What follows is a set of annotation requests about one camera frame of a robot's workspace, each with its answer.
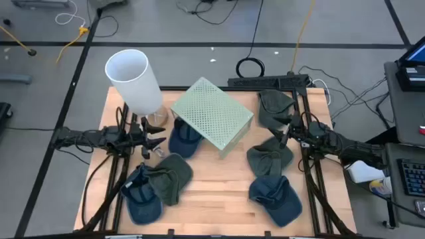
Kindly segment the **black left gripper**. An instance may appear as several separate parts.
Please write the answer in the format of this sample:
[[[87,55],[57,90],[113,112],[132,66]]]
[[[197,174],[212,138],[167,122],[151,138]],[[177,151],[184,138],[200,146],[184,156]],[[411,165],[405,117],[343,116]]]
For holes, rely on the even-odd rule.
[[[142,117],[140,121],[138,121],[138,119],[138,116],[131,117],[129,128],[131,146],[135,147],[141,145],[142,157],[144,159],[149,159],[149,150],[154,150],[159,144],[166,140],[166,137],[150,139],[148,138],[148,133],[161,133],[165,131],[165,128],[150,125],[145,117]]]

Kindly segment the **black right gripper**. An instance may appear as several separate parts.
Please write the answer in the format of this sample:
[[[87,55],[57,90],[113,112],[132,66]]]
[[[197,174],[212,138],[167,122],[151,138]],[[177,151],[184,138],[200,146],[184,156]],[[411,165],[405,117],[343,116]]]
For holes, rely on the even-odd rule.
[[[299,114],[293,114],[287,128],[282,129],[281,149],[287,145],[289,138],[295,139],[299,143],[314,145],[314,140],[308,135],[307,128]]]

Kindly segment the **blue denim cap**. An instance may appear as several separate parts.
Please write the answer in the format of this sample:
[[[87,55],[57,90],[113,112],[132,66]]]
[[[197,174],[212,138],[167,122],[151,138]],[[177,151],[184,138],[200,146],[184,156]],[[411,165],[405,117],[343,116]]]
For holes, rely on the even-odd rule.
[[[179,154],[182,158],[191,158],[203,136],[181,118],[176,118],[169,138],[169,152]]]
[[[149,178],[145,175],[146,169],[144,164],[138,165],[120,189],[126,200],[130,219],[137,225],[155,222],[163,213],[163,203],[149,183]]]
[[[263,206],[279,227],[293,222],[303,210],[298,194],[283,175],[257,177],[249,187],[248,198]]]

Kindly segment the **dark green cap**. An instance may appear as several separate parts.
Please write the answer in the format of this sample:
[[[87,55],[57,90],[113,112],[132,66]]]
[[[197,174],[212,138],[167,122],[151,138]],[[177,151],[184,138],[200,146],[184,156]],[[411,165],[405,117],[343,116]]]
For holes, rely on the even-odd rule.
[[[275,118],[286,118],[289,109],[295,103],[293,98],[278,90],[262,90],[258,92],[258,122],[262,127],[279,129],[282,123]]]
[[[161,201],[174,206],[179,203],[180,192],[192,180],[193,170],[179,154],[172,153],[154,168],[147,167],[145,176]]]
[[[252,172],[257,176],[278,175],[292,163],[294,154],[285,146],[280,147],[280,142],[271,137],[260,145],[251,147],[246,152],[246,158]]]

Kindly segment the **white cylindrical bin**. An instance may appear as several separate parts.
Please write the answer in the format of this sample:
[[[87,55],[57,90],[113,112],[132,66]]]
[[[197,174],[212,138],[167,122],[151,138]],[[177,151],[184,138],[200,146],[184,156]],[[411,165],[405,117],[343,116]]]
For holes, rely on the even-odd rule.
[[[147,118],[153,126],[167,123],[169,116],[163,106],[163,95],[144,52],[121,50],[108,59],[104,71],[135,115]]]

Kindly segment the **black perforated power strip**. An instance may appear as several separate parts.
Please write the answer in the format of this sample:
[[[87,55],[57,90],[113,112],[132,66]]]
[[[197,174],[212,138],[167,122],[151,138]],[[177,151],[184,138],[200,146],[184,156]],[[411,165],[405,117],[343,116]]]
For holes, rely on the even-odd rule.
[[[264,76],[253,78],[229,78],[229,87],[255,87],[255,88],[305,88],[309,84],[307,74],[294,74],[284,76]]]

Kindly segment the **pale green perforated box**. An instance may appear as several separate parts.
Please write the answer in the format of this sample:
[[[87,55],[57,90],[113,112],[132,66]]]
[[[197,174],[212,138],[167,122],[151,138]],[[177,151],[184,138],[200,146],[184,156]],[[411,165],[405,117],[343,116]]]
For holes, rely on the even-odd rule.
[[[212,143],[223,159],[249,131],[254,116],[204,77],[175,101],[171,111]]]

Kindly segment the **white box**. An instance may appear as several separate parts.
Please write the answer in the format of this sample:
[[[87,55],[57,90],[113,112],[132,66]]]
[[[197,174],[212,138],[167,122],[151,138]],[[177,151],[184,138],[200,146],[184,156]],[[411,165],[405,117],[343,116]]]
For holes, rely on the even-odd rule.
[[[364,183],[384,178],[384,172],[368,166],[363,161],[356,161],[352,165],[345,166],[351,180],[354,183]]]

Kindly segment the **white bottle yellow label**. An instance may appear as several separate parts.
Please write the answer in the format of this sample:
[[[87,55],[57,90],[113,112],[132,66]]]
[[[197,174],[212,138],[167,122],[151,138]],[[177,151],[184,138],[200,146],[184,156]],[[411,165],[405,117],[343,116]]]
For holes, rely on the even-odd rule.
[[[378,195],[391,195],[392,194],[392,185],[390,177],[385,177],[381,179],[376,179],[369,183],[369,189],[372,193]]]

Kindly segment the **grey desk surface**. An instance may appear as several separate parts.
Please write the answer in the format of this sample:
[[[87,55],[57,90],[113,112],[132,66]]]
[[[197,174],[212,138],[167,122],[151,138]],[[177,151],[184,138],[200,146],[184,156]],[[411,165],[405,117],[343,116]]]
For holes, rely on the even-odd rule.
[[[387,173],[391,179],[392,195],[394,203],[394,215],[397,222],[409,226],[425,228],[425,217],[419,215],[414,205],[415,200],[425,200],[424,197],[409,196],[404,193],[400,181],[397,159],[413,159],[425,162],[425,149],[395,143],[385,145]]]
[[[425,92],[403,92],[396,78],[395,62],[384,63],[396,133],[401,143],[425,147]]]

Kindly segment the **black keyboard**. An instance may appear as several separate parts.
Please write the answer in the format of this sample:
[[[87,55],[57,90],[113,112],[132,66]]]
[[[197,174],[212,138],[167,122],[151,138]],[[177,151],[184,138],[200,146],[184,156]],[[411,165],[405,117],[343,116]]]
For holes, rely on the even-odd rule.
[[[413,159],[397,159],[396,162],[404,193],[425,198],[425,162]]]

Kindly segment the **black device with labels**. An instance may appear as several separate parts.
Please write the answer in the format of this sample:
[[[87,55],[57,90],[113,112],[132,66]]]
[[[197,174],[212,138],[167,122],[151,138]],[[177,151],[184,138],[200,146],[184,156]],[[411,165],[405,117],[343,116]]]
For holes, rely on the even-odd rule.
[[[425,66],[399,68],[396,78],[404,92],[425,92]]]

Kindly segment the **grey flat bar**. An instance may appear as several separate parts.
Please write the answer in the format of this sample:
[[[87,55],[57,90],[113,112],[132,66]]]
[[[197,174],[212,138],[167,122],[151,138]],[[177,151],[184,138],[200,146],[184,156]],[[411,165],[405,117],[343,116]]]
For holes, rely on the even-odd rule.
[[[0,82],[15,82],[15,83],[22,83],[22,84],[31,84],[32,77],[29,75],[23,75],[23,74],[0,73]]]

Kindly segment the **black laptop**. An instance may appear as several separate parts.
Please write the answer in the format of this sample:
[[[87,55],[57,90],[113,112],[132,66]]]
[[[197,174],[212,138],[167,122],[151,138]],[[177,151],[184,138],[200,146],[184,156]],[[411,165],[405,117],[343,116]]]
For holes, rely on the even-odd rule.
[[[403,67],[425,66],[425,36],[411,46],[397,62],[399,66]]]

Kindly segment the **grey metal base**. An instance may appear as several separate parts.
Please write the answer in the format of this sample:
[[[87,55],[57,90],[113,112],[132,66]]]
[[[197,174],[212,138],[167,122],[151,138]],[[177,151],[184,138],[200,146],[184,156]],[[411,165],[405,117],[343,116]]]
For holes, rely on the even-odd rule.
[[[70,0],[11,0],[16,7],[68,8]]]

